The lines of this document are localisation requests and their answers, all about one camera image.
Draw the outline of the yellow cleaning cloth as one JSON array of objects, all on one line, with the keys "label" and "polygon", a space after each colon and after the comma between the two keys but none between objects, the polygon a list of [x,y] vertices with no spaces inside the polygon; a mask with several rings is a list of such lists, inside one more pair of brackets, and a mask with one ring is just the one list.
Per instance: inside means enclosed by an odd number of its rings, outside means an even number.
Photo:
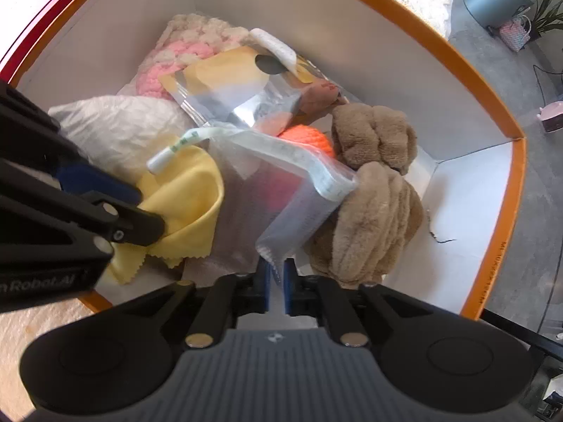
[{"label": "yellow cleaning cloth", "polygon": [[144,172],[138,181],[142,211],[159,215],[164,234],[156,243],[114,246],[108,272],[119,284],[130,283],[148,256],[173,269],[186,258],[211,253],[217,218],[224,199],[224,182],[215,160],[204,149],[181,149],[157,175]]}]

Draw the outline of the brown plush toy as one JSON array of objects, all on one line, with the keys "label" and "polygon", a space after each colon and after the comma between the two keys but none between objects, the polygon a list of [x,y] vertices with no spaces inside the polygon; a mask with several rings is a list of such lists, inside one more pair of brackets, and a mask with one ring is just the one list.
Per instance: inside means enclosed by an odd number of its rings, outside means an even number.
[{"label": "brown plush toy", "polygon": [[417,135],[399,110],[352,103],[333,110],[332,138],[337,159],[356,172],[358,186],[311,237],[309,263],[345,288],[380,283],[425,218],[419,194],[406,181]]}]

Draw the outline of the pink crochet piece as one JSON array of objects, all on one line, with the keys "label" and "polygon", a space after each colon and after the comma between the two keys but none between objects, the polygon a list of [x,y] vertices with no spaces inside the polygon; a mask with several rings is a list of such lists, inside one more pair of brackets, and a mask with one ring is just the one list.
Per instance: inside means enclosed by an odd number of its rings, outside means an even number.
[{"label": "pink crochet piece", "polygon": [[162,75],[184,70],[249,42],[247,28],[199,13],[177,14],[167,23],[157,44],[139,65],[134,94],[171,100],[159,81]]}]

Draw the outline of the potted snake plant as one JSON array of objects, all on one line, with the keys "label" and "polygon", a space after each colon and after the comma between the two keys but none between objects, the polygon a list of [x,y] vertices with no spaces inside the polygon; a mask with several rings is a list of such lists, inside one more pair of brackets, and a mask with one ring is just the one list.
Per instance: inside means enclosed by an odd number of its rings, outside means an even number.
[{"label": "potted snake plant", "polygon": [[547,32],[562,31],[562,0],[535,0],[530,23],[530,41],[538,40]]}]

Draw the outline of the clear zip bag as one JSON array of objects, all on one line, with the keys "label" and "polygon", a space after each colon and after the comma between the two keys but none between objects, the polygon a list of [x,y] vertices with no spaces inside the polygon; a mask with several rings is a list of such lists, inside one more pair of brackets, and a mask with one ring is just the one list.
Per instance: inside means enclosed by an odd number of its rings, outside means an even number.
[{"label": "clear zip bag", "polygon": [[189,147],[206,143],[220,168],[226,218],[217,225],[231,258],[257,254],[283,281],[283,263],[358,185],[355,172],[311,145],[235,127],[188,130],[146,164],[161,174]]}]

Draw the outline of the lace table cover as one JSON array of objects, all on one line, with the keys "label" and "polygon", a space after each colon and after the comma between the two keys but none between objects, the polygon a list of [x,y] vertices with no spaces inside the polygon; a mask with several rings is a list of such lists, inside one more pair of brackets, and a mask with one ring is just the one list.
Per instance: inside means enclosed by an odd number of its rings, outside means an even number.
[{"label": "lace table cover", "polygon": [[417,14],[442,38],[449,40],[451,35],[451,13],[453,0],[416,0]]}]

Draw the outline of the pink woven basket bag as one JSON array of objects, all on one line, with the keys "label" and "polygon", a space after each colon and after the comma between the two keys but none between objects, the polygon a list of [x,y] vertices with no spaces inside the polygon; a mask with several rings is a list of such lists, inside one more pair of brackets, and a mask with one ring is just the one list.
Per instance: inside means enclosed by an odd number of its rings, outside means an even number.
[{"label": "pink woven basket bag", "polygon": [[519,52],[531,40],[531,30],[531,20],[521,14],[499,28],[499,37],[511,51]]}]

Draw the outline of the orange crochet fruit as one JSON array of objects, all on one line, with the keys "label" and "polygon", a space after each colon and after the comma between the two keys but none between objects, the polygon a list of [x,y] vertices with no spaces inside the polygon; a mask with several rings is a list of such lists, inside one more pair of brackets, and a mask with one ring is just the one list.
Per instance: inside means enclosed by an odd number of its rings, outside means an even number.
[{"label": "orange crochet fruit", "polygon": [[298,125],[285,130],[279,137],[284,141],[311,146],[331,158],[335,157],[332,143],[328,137],[313,127]]}]

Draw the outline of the Deeyeo wipes packet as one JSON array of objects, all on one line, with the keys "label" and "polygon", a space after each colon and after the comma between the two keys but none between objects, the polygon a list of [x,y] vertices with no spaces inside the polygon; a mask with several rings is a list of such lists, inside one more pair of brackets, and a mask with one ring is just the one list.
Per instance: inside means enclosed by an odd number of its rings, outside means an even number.
[{"label": "Deeyeo wipes packet", "polygon": [[280,39],[250,31],[250,43],[159,78],[197,127],[233,126],[278,136],[299,116],[343,102],[339,87]]}]

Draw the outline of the white cloth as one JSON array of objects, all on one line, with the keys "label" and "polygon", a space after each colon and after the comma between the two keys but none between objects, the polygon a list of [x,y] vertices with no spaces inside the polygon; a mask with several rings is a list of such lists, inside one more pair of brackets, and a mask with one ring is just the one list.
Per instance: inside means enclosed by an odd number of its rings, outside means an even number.
[{"label": "white cloth", "polygon": [[93,165],[130,184],[151,157],[194,127],[176,103],[144,96],[98,96],[52,107],[48,114]]}]

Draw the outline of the pink space heater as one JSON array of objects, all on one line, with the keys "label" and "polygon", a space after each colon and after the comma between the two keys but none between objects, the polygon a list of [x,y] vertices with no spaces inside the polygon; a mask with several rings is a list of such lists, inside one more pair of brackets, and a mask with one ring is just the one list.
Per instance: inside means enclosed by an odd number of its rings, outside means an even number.
[{"label": "pink space heater", "polygon": [[539,109],[537,115],[544,133],[555,133],[563,129],[563,102],[555,101]]}]

